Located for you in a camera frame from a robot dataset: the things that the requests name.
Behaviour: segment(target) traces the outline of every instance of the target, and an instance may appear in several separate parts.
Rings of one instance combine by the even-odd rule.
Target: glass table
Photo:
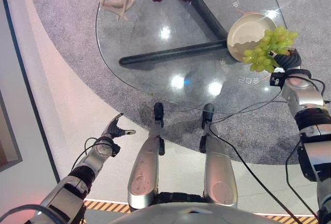
[[[227,33],[244,12],[285,22],[277,0],[137,0],[128,21],[99,7],[96,36],[101,55],[122,81],[147,94],[202,110],[236,113],[272,100],[279,89],[269,73],[251,72],[227,50]]]

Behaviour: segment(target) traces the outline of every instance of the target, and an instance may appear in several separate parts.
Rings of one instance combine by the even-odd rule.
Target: grape
[[[289,34],[289,38],[290,39],[295,39],[296,37],[298,37],[298,33],[297,32],[292,32]]]
[[[285,35],[279,35],[278,37],[277,37],[277,41],[278,42],[282,42],[282,41],[285,41],[286,40],[286,36]]]
[[[277,27],[277,28],[275,29],[275,35],[276,35],[276,36],[281,35],[282,32],[283,32],[283,30],[280,29],[279,27]]]
[[[270,45],[268,45],[268,46],[265,46],[265,47],[262,47],[261,49],[264,51],[264,54],[266,55],[267,54],[267,52],[270,50]]]
[[[268,71],[269,73],[274,72],[275,68],[272,65],[267,65],[265,67],[265,70]]]
[[[255,71],[257,66],[257,64],[251,64],[251,66],[249,67],[250,71]]]
[[[278,46],[281,47],[281,48],[282,47],[285,47],[286,46],[286,42],[280,42],[280,43],[278,43]]]
[[[279,64],[276,62],[275,59],[272,59],[272,65],[275,66],[275,67],[279,67]]]
[[[259,48],[259,47],[256,47],[256,48],[254,49],[254,52],[255,52],[255,53],[259,53],[259,52],[262,52],[262,49],[261,49],[261,48]]]
[[[265,59],[267,59],[266,56],[258,57],[258,63],[262,63]]]
[[[264,61],[263,61],[263,64],[264,65],[271,65],[271,59],[265,59]]]
[[[246,51],[244,51],[244,55],[245,56],[252,56],[253,55],[253,51],[252,50],[246,50]]]
[[[244,63],[251,64],[250,70],[261,72],[266,70],[273,72],[274,67],[279,67],[276,60],[270,57],[267,53],[269,50],[276,51],[279,54],[288,55],[288,47],[294,44],[294,39],[298,33],[288,31],[283,26],[277,27],[275,30],[265,30],[264,37],[258,41],[254,50],[244,51]]]
[[[278,53],[279,54],[283,54],[283,55],[290,55],[290,53],[288,52],[288,50],[285,50],[285,49],[278,50]]]
[[[265,36],[271,36],[272,34],[274,34],[274,32],[271,31],[270,29],[266,29],[266,30],[264,31],[264,35],[265,35]]]
[[[253,58],[252,58],[251,56],[250,56],[250,57],[245,57],[245,58],[244,58],[244,63],[245,63],[245,64],[250,64],[250,63],[252,63],[252,59],[253,59]]]
[[[293,40],[288,40],[287,42],[286,42],[286,45],[287,46],[292,46],[294,44],[294,41]]]
[[[258,58],[257,57],[252,57],[252,63],[257,63],[258,62]]]
[[[266,55],[266,52],[265,51],[262,51],[262,52],[259,52],[258,53],[258,57],[265,56],[265,55]]]
[[[262,41],[265,43],[269,43],[270,40],[271,40],[270,36],[264,36],[264,38],[262,39]]]
[[[279,48],[279,46],[277,45],[277,44],[272,44],[271,46],[270,46],[270,49],[271,50],[277,50]]]
[[[255,69],[256,72],[261,72],[262,70],[264,70],[264,65],[258,65],[257,68]]]

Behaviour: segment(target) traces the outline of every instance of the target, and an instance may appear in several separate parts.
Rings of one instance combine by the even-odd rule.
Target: yellow black hazard stripe
[[[85,201],[85,206],[88,210],[102,210],[119,213],[130,213],[129,205],[125,203]]]
[[[274,216],[274,215],[262,215],[268,219],[271,220],[275,220],[278,221],[280,223],[285,223],[285,224],[295,224],[296,221],[290,217],[290,216],[286,216],[286,215],[278,215],[278,216]],[[297,218],[299,219],[299,221],[301,221],[303,224],[318,224],[318,221],[315,217],[311,217],[311,216],[297,216]]]
[[[85,201],[85,206],[88,210],[100,210],[100,211],[110,211],[110,212],[119,212],[119,213],[131,213],[129,205],[126,203],[115,203],[115,202],[105,202],[105,201]],[[285,224],[295,224],[295,220],[288,215],[263,215],[260,216],[266,217],[271,220],[278,221],[279,223]],[[303,224],[318,224],[318,221],[315,217],[311,216],[297,216],[297,218]]]

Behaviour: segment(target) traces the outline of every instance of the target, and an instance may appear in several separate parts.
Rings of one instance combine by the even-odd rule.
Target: black cable
[[[317,90],[318,92],[320,92],[320,90],[319,90],[319,88],[316,86],[316,84],[315,84],[313,81],[311,81],[311,80],[309,80],[309,79],[307,79],[307,78],[303,78],[303,77],[299,77],[299,76],[287,76],[286,78],[299,78],[299,79],[305,80],[305,81],[311,83],[311,84],[316,88],[316,90]]]
[[[113,147],[111,144],[107,144],[107,143],[99,143],[99,144],[93,144],[93,145],[89,146],[86,150],[91,149],[93,146],[96,146],[96,145],[108,145],[108,146],[110,146],[111,148]],[[86,150],[84,150],[84,151],[78,156],[78,158],[75,160],[75,162],[73,163],[73,166],[72,166],[72,168],[71,168],[71,171],[74,169],[74,167],[75,167],[77,161],[80,159],[81,156],[84,155],[84,153],[85,153]]]
[[[319,79],[314,79],[312,78],[313,81],[317,81],[319,83],[322,84],[323,88],[322,88],[322,91],[321,91],[321,95],[323,96],[324,95],[324,91],[325,91],[325,83],[322,81],[322,80],[319,80]]]
[[[293,193],[296,195],[296,197],[298,197],[298,199],[303,203],[303,205],[313,214],[313,216],[315,216],[316,219],[318,219],[317,215],[315,214],[315,212],[308,206],[308,204],[301,198],[301,196],[295,191],[295,189],[292,187],[292,185],[290,184],[289,181],[289,173],[288,173],[288,163],[290,158],[292,157],[293,153],[295,152],[295,150],[297,149],[297,147],[299,146],[301,140],[298,141],[297,145],[293,148],[293,150],[291,151],[291,153],[289,154],[288,158],[286,159],[285,162],[285,172],[286,172],[286,182],[289,186],[289,188],[293,191]]]
[[[237,112],[237,113],[233,113],[233,114],[230,114],[230,115],[228,115],[228,116],[226,116],[226,117],[223,117],[221,120],[219,120],[219,121],[216,121],[216,122],[212,122],[212,124],[214,124],[214,123],[219,123],[219,122],[222,122],[222,121],[225,121],[226,119],[228,119],[228,118],[230,118],[231,116],[233,116],[233,115],[235,115],[235,114],[244,114],[244,113],[248,113],[248,112],[251,112],[251,111],[254,111],[254,110],[257,110],[257,109],[260,109],[260,108],[263,108],[264,106],[267,106],[269,103],[271,103],[271,102],[284,102],[284,103],[287,103],[287,101],[274,101],[278,96],[279,96],[279,94],[281,93],[281,91],[273,98],[273,99],[271,99],[270,101],[261,101],[261,102],[258,102],[258,103],[254,103],[254,104],[252,104],[252,105],[250,105],[250,106],[248,106],[248,107],[245,107],[245,108],[243,108],[243,109],[241,109],[239,112]],[[260,106],[260,107],[258,107],[258,108],[256,108],[256,109],[252,109],[252,110],[248,110],[248,111],[245,111],[245,112],[243,112],[245,109],[248,109],[248,108],[250,108],[250,107],[252,107],[252,106],[254,106],[254,105],[258,105],[258,104],[261,104],[261,103],[266,103],[266,104],[264,104],[264,105],[262,105],[262,106]]]
[[[90,138],[88,138],[87,140],[85,140],[85,143],[84,143],[84,151],[85,151],[85,155],[87,155],[86,144],[87,144],[87,142],[88,142],[89,140],[92,140],[92,139],[97,140],[97,138],[94,138],[94,137],[90,137]]]
[[[83,216],[83,217],[81,218],[81,220],[79,221],[79,224],[84,224],[84,218],[85,218],[85,216]]]
[[[212,129],[209,126],[209,130],[212,132],[213,135],[215,135],[218,139],[220,139],[221,141],[225,142],[226,144],[228,144],[229,146],[231,146],[234,151],[236,152],[237,156],[239,157],[239,159],[241,160],[241,162],[244,164],[244,166],[246,167],[246,169],[249,171],[249,173],[254,177],[254,179],[261,185],[261,187],[299,224],[303,224],[274,194],[271,193],[271,191],[259,180],[259,178],[254,174],[254,172],[248,167],[248,165],[246,164],[246,162],[243,160],[243,158],[241,157],[241,155],[239,154],[239,152],[237,151],[237,149],[228,141],[222,139],[221,137],[219,137],[218,135],[216,135]]]
[[[44,207],[41,205],[37,205],[37,204],[27,204],[27,205],[15,207],[15,208],[9,210],[7,213],[5,213],[2,217],[0,217],[0,222],[2,222],[9,215],[12,215],[14,213],[24,211],[24,210],[40,211],[43,214],[45,214],[48,218],[50,218],[55,224],[67,224],[58,213],[54,212],[50,208],[47,208],[47,207]]]

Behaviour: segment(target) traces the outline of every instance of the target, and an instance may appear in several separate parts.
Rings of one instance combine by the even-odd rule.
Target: bowl
[[[227,45],[229,53],[239,62],[244,61],[244,51],[253,50],[264,37],[266,29],[274,30],[277,25],[269,17],[260,13],[244,15],[231,27]]]

